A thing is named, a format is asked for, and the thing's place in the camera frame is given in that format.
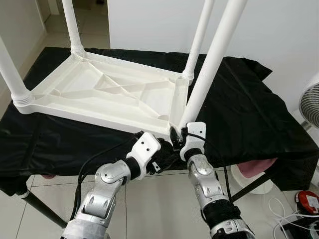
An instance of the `fan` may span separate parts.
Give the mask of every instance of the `fan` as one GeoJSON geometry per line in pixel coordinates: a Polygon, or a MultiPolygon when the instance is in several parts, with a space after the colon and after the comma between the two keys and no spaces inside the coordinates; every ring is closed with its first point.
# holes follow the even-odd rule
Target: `fan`
{"type": "Polygon", "coordinates": [[[311,126],[319,128],[319,73],[310,80],[300,97],[299,109],[305,119],[302,123],[305,130],[311,126]]]}

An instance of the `white cable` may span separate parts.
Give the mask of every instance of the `white cable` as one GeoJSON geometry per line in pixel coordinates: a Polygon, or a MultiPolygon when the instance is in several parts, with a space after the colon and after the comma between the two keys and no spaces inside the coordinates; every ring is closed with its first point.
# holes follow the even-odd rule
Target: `white cable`
{"type": "Polygon", "coordinates": [[[284,205],[282,204],[282,202],[281,202],[278,198],[270,198],[270,199],[268,200],[268,208],[269,208],[269,210],[270,210],[275,216],[277,216],[277,217],[279,218],[279,219],[277,219],[278,223],[276,224],[276,226],[274,227],[274,230],[273,230],[274,239],[276,239],[275,231],[276,231],[276,229],[277,229],[278,226],[280,226],[280,227],[282,228],[282,232],[284,233],[286,239],[289,239],[288,236],[287,236],[287,234],[286,234],[286,232],[285,232],[285,230],[284,230],[284,227],[283,227],[283,225],[282,225],[282,221],[283,221],[283,220],[285,220],[285,221],[288,222],[289,224],[292,224],[292,225],[294,225],[294,226],[296,226],[296,227],[299,227],[299,228],[306,229],[306,230],[308,230],[308,231],[319,231],[319,230],[317,230],[317,229],[309,229],[309,228],[302,227],[302,226],[300,226],[300,225],[291,223],[291,222],[289,222],[289,221],[287,220],[287,218],[292,217],[292,216],[302,216],[302,217],[305,217],[305,218],[319,218],[319,216],[296,214],[296,212],[298,212],[298,211],[293,212],[292,214],[290,214],[290,215],[288,215],[288,216],[285,216],[285,208],[284,208],[284,205]],[[272,199],[276,200],[276,201],[282,206],[282,209],[283,209],[283,211],[284,211],[284,216],[281,216],[281,215],[279,215],[279,214],[277,214],[277,213],[275,213],[275,212],[273,211],[273,209],[272,209],[271,206],[270,206],[270,202],[271,202],[272,199]]]}

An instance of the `black tablecloth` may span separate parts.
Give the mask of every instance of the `black tablecloth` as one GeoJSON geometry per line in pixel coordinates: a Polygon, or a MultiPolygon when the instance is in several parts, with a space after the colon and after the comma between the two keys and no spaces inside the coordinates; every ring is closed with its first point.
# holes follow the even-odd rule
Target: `black tablecloth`
{"type": "MultiPolygon", "coordinates": [[[[182,72],[188,57],[183,53],[87,51],[176,72],[182,72]]],[[[27,88],[33,89],[69,55],[68,48],[45,48],[25,79],[27,88]]],[[[204,59],[200,55],[195,78],[204,59]]],[[[266,174],[281,170],[272,181],[281,190],[307,189],[319,150],[285,103],[262,83],[270,73],[255,61],[223,59],[197,118],[206,123],[206,138],[214,144],[206,145],[206,155],[214,167],[221,166],[222,158],[231,165],[278,157],[266,170],[266,174]]],[[[22,115],[11,103],[0,122],[0,189],[12,195],[30,174],[76,175],[88,157],[130,135],[40,113],[22,115]]],[[[124,158],[131,146],[117,148],[91,166],[124,158]]],[[[171,167],[184,168],[182,161],[171,167]]]]}

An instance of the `robotic arm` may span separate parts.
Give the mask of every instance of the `robotic arm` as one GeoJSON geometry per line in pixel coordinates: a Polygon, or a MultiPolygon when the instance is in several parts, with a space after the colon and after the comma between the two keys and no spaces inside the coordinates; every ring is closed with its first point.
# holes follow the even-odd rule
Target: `robotic arm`
{"type": "MultiPolygon", "coordinates": [[[[186,128],[189,133],[205,137],[205,123],[188,123],[186,128]]],[[[61,239],[109,239],[106,230],[116,205],[116,193],[130,180],[143,179],[147,169],[161,171],[164,161],[159,156],[167,156],[166,149],[161,152],[161,144],[166,147],[167,142],[144,133],[126,159],[102,165],[95,174],[95,187],[86,195],[61,239]]],[[[187,136],[180,140],[180,145],[179,155],[187,161],[189,178],[212,239],[254,239],[254,234],[241,219],[239,209],[223,194],[214,168],[204,155],[204,141],[187,136]]]]}

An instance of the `pink object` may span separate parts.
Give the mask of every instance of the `pink object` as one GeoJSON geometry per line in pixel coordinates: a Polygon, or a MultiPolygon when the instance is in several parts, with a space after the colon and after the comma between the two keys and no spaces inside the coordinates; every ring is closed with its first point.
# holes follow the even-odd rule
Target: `pink object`
{"type": "Polygon", "coordinates": [[[251,178],[264,172],[267,168],[270,168],[277,158],[265,159],[265,160],[252,160],[244,163],[237,164],[239,171],[245,178],[251,178]]]}
{"type": "Polygon", "coordinates": [[[45,179],[52,179],[55,177],[55,175],[42,175],[42,177],[45,179]]]}

